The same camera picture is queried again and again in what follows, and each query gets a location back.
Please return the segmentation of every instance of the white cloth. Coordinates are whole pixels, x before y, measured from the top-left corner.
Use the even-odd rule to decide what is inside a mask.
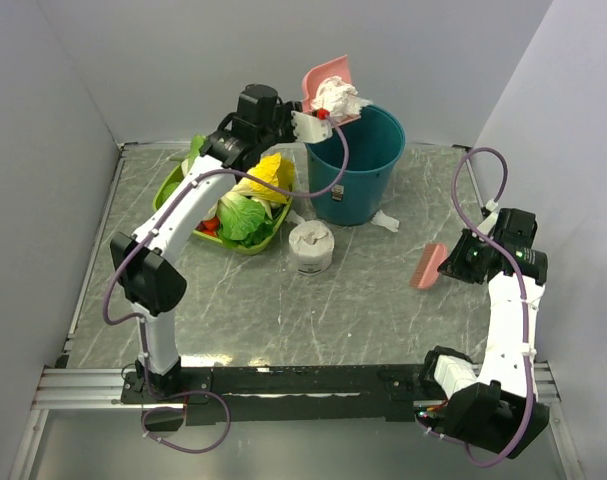
[[[324,108],[330,112],[333,119],[341,122],[348,117],[359,115],[363,107],[372,104],[371,100],[358,97],[358,93],[354,85],[345,83],[341,77],[329,77],[323,80],[316,90],[312,108]]]

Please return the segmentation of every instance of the white wall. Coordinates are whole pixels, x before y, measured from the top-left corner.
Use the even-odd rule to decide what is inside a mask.
[[[344,53],[408,140],[472,144],[551,0],[39,0],[119,142],[211,131]]]
[[[117,158],[34,0],[0,0],[0,479],[61,352]]]
[[[607,0],[555,0],[476,143],[503,152],[503,205],[550,258],[538,349],[588,478],[607,478]],[[485,198],[498,169],[476,159]]]

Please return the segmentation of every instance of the white paper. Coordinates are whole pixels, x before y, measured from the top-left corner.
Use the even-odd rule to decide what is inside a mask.
[[[376,212],[376,215],[370,220],[370,223],[387,228],[390,232],[396,233],[399,231],[399,221],[396,218],[385,215],[382,210]]]
[[[340,122],[359,115],[363,107],[372,104],[370,100],[358,97],[358,93],[354,85],[345,83],[341,77],[329,77],[319,85],[316,97],[312,100],[312,108],[324,108],[333,119]]]
[[[285,217],[285,221],[288,223],[294,223],[296,225],[305,223],[305,219],[302,216],[300,216],[298,213],[296,213],[294,210],[289,211],[289,213],[287,214],[287,217]]]

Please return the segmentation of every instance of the green plastic tray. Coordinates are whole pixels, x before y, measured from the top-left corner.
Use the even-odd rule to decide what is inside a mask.
[[[183,178],[184,178],[183,171],[181,170],[181,164],[179,163],[178,166],[174,170],[172,170],[172,173],[170,173],[170,175],[165,179],[165,181],[163,182],[163,185],[161,185],[161,188],[159,189],[158,192],[156,192],[156,195],[154,196],[154,202],[152,204],[152,208],[154,209],[155,212],[159,208],[161,208],[161,205],[163,205],[162,195],[161,195],[163,190],[165,190],[170,183],[181,182],[183,180]],[[197,236],[198,238],[205,240],[206,242],[215,243],[216,245],[219,245],[220,247],[223,247],[228,250],[232,250],[233,252],[238,252],[243,255],[256,255],[257,253],[260,253],[263,250],[265,250],[265,248],[272,241],[272,238],[274,238],[274,235],[276,235],[276,232],[278,232],[279,228],[281,228],[281,224],[283,223],[283,220],[285,220],[285,217],[290,212],[291,208],[292,208],[292,197],[288,197],[285,207],[283,208],[280,215],[276,219],[276,224],[274,225],[274,233],[272,235],[270,235],[269,237],[267,237],[265,240],[263,240],[258,245],[254,245],[253,247],[250,247],[250,248],[245,248],[241,245],[238,245],[236,247],[228,247],[227,245],[224,245],[220,239],[211,237],[210,235],[206,235],[204,233],[201,233],[198,230],[194,230],[192,233],[195,236]]]

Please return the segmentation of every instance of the blue plastic bucket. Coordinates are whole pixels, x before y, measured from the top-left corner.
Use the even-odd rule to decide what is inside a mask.
[[[361,118],[342,127],[350,149],[347,171],[332,192],[312,199],[316,215],[336,225],[360,225],[376,213],[394,164],[405,148],[403,127],[390,113],[376,106],[361,111]],[[343,161],[338,135],[307,145],[310,192],[334,180]]]

